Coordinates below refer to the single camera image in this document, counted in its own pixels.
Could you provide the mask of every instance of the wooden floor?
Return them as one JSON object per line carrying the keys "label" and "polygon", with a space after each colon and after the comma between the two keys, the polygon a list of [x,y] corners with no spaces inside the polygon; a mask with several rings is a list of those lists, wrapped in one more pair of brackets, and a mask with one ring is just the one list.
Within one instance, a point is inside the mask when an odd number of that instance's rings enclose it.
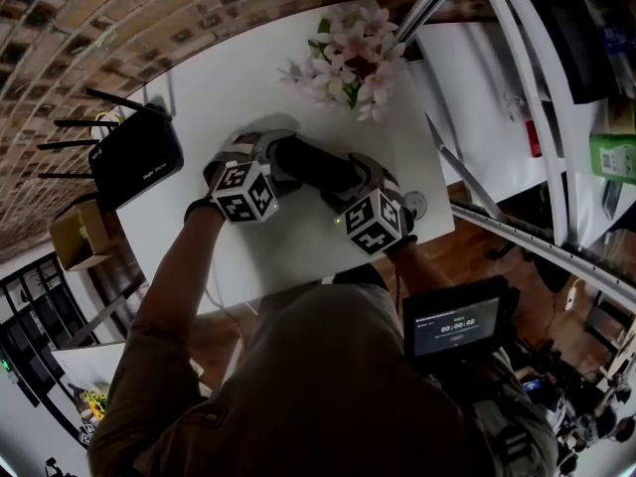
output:
{"label": "wooden floor", "polygon": [[[583,373],[607,364],[609,352],[583,330],[591,298],[585,294],[582,281],[576,285],[579,294],[574,308],[565,312],[563,306],[567,291],[575,278],[571,278],[560,293],[553,295],[545,287],[534,264],[524,260],[518,247],[503,258],[491,261],[486,257],[486,252],[501,248],[505,243],[502,238],[463,220],[455,219],[455,226],[455,232],[420,246],[454,283],[504,275],[511,286],[521,292],[514,317],[521,337],[533,345],[540,345],[547,338],[554,339],[564,359]],[[375,266],[396,298],[393,266],[387,259],[378,261]],[[405,289],[402,288],[400,296],[407,296]],[[245,307],[233,309],[232,313],[240,322],[248,346],[255,327],[255,316]],[[202,381],[210,388],[215,389],[221,384],[238,338],[237,322],[223,313],[213,313],[199,320],[190,350],[193,359],[204,368]]]}

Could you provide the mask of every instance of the handheld device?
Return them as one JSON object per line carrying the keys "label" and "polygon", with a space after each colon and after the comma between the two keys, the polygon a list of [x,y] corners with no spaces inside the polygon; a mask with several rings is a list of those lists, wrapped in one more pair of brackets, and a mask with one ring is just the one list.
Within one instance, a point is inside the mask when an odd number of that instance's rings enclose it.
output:
{"label": "handheld device", "polygon": [[404,356],[419,373],[496,351],[510,327],[519,290],[502,276],[404,300]]}

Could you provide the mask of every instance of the brick wall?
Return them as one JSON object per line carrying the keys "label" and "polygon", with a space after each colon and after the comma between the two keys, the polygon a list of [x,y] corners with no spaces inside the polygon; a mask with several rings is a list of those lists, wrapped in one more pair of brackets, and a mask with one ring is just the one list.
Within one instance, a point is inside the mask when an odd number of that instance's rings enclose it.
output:
{"label": "brick wall", "polygon": [[[345,0],[0,0],[0,262],[47,237],[55,213],[89,180],[40,180],[88,172],[87,150],[38,151],[87,138],[55,118],[110,109],[91,86],[128,96],[200,51],[268,21]],[[399,21],[415,0],[378,0]],[[484,0],[452,0],[435,20],[489,17]]]}

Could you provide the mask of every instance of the open cardboard box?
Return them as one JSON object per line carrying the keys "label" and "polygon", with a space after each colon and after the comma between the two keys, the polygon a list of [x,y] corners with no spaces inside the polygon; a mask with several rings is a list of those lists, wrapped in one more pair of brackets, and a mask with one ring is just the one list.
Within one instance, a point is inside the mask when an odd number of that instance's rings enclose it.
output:
{"label": "open cardboard box", "polygon": [[95,200],[78,203],[49,227],[64,270],[86,270],[110,257],[112,245]]}

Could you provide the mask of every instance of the wristband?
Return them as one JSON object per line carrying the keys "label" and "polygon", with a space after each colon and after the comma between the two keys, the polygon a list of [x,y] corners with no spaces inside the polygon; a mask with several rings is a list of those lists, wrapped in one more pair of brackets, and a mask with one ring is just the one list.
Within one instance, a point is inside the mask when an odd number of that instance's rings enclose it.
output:
{"label": "wristband", "polygon": [[201,198],[199,200],[192,202],[188,206],[188,208],[186,209],[186,215],[183,217],[183,224],[185,224],[186,221],[188,221],[190,214],[192,214],[195,209],[199,209],[201,207],[212,207],[214,209],[217,209],[219,214],[221,213],[214,198],[212,196],[206,196],[205,198]]}

